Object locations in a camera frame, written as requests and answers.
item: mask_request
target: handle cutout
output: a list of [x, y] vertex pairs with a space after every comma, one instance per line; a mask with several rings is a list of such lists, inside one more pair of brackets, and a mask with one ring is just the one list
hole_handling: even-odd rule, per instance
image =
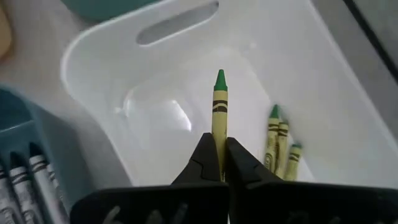
[[158, 22], [142, 30], [137, 36], [139, 45], [149, 45], [210, 19], [218, 10], [218, 1], [205, 4], [187, 12]]

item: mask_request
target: white plastic bin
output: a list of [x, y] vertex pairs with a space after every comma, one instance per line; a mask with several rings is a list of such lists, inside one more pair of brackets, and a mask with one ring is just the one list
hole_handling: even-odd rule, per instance
[[308, 0], [162, 1], [82, 33], [61, 73], [132, 184], [155, 185], [210, 132], [220, 68], [228, 136], [260, 161], [278, 103], [303, 145], [300, 180], [398, 187], [397, 143]]

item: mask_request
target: teal container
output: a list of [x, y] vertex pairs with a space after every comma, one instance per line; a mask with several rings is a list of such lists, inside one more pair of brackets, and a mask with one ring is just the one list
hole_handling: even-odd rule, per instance
[[68, 212], [95, 190], [74, 131], [61, 119], [0, 87], [0, 160], [7, 171], [12, 151], [29, 164], [30, 142], [40, 145], [54, 166]]
[[94, 21], [104, 21], [157, 1], [159, 0], [62, 0], [69, 10]]

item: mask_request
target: crayon holder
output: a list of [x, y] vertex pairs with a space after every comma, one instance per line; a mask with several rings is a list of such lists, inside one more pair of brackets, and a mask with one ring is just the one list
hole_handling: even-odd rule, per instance
[[73, 130], [62, 120], [27, 101], [23, 96], [0, 88], [0, 160], [7, 173], [10, 152], [17, 152], [29, 164], [29, 143], [41, 146], [55, 175], [70, 212], [72, 205], [94, 191], [85, 160]]
[[348, 65], [313, 1], [172, 0], [86, 30], [61, 77], [132, 185], [170, 184], [185, 167], [223, 69], [227, 136], [259, 161], [277, 103], [288, 147], [303, 146], [299, 181], [397, 187], [398, 144]]

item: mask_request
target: crayon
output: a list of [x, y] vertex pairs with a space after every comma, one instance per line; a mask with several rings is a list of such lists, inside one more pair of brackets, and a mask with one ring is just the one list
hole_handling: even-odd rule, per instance
[[289, 125], [287, 123], [279, 123], [278, 130], [278, 147], [277, 147], [277, 162], [275, 175], [283, 179], [285, 175], [287, 162], [287, 133], [289, 132]]
[[52, 223], [69, 223], [65, 207], [57, 197], [55, 188], [50, 181], [50, 175], [46, 168], [47, 161], [41, 153], [40, 147], [34, 143], [30, 143], [29, 152], [29, 164], [32, 167], [34, 178]]
[[278, 105], [274, 105], [271, 115], [268, 118], [268, 132], [267, 132], [267, 151], [265, 159], [265, 167], [272, 173], [275, 172], [276, 164], [276, 149], [279, 131], [279, 112]]
[[286, 173], [284, 180], [296, 180], [297, 167], [299, 166], [302, 147], [299, 144], [293, 144], [290, 148], [289, 159], [287, 160]]
[[64, 210], [67, 211], [67, 208], [65, 206], [65, 198], [64, 198], [63, 192], [60, 188], [60, 183], [58, 182], [58, 180], [55, 176], [55, 171], [51, 164], [47, 165], [47, 171], [49, 172], [50, 181], [55, 188], [55, 192], [57, 193], [58, 198], [62, 202], [62, 206], [63, 206]]
[[23, 224], [19, 206], [13, 196], [11, 188], [8, 184], [7, 174], [0, 164], [0, 216], [1, 223], [7, 224]]
[[228, 117], [228, 87], [225, 82], [224, 70], [218, 71], [213, 92], [213, 117], [211, 119], [211, 133], [216, 143], [218, 165], [221, 181], [225, 181], [225, 144]]
[[10, 178], [17, 195], [26, 224], [44, 224], [43, 216], [33, 191], [22, 159], [15, 152], [10, 153]]

